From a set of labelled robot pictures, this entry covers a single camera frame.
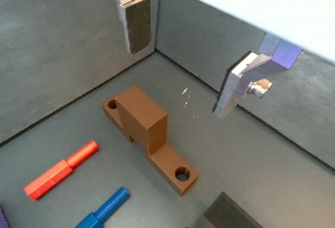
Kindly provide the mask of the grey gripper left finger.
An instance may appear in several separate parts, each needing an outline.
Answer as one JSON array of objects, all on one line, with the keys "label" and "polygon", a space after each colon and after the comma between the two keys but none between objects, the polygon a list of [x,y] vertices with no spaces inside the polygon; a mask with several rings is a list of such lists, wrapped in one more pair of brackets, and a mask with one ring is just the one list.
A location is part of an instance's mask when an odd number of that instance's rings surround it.
[{"label": "grey gripper left finger", "polygon": [[151,0],[115,0],[127,51],[136,54],[151,43]]}]

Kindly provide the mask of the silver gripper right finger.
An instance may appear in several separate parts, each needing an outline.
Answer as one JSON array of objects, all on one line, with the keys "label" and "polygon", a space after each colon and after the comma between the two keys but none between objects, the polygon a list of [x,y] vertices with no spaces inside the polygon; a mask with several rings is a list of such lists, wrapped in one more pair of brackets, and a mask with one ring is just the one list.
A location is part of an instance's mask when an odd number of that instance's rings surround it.
[{"label": "silver gripper right finger", "polygon": [[259,54],[248,51],[227,71],[214,114],[224,118],[247,95],[263,98],[272,86],[267,77],[290,69],[300,55],[302,47],[267,33]]}]

